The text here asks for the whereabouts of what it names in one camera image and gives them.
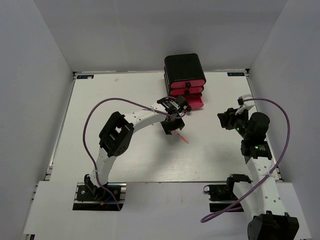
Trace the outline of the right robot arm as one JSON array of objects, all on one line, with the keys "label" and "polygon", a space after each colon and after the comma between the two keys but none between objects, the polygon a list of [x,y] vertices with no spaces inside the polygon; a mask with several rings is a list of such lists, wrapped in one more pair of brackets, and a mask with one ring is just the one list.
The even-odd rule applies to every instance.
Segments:
[{"label": "right robot arm", "polygon": [[240,199],[248,215],[247,236],[250,240],[293,240],[299,221],[290,216],[278,192],[272,154],[266,141],[270,119],[261,112],[229,108],[218,115],[221,127],[236,130],[242,137],[241,154],[251,174],[232,174],[227,179],[226,195]]}]

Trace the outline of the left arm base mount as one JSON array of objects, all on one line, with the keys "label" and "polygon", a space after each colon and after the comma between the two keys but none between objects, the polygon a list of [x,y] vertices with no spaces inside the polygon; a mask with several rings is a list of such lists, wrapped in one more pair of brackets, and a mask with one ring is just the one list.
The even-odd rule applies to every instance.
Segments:
[{"label": "left arm base mount", "polygon": [[78,183],[73,201],[73,211],[114,212],[122,209],[125,203],[127,185],[125,183],[109,183],[105,186],[115,196],[119,208],[110,193],[102,192],[94,196],[84,183]]}]

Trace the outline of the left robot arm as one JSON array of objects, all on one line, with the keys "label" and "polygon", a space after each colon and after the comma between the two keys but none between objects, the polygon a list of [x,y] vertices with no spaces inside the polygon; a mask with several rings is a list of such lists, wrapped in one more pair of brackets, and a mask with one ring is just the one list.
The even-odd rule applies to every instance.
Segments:
[{"label": "left robot arm", "polygon": [[191,111],[191,106],[183,96],[163,97],[150,106],[145,106],[125,99],[124,102],[141,109],[128,114],[115,111],[111,114],[99,137],[98,157],[93,158],[86,143],[86,132],[89,121],[94,113],[90,111],[83,128],[82,142],[85,151],[93,162],[93,170],[84,177],[88,193],[95,200],[101,200],[106,194],[115,198],[112,190],[107,188],[109,175],[120,155],[128,150],[133,135],[151,125],[160,123],[165,134],[170,135],[175,130],[185,126],[183,117]]}]

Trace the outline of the red clear pen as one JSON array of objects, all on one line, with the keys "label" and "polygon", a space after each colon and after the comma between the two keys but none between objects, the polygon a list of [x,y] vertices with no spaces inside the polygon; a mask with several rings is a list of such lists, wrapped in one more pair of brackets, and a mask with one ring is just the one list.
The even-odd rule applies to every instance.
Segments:
[{"label": "red clear pen", "polygon": [[189,144],[189,141],[183,136],[181,135],[179,132],[176,132],[176,134],[187,144]]}]

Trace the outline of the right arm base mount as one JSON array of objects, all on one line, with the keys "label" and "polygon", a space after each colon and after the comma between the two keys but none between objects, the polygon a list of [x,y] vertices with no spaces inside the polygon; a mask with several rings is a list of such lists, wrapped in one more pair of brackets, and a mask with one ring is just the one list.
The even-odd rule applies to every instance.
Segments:
[{"label": "right arm base mount", "polygon": [[235,183],[245,182],[251,184],[252,181],[245,174],[231,174],[226,183],[207,184],[203,187],[203,193],[209,196],[209,209],[211,213],[222,211],[238,198],[233,193]]}]

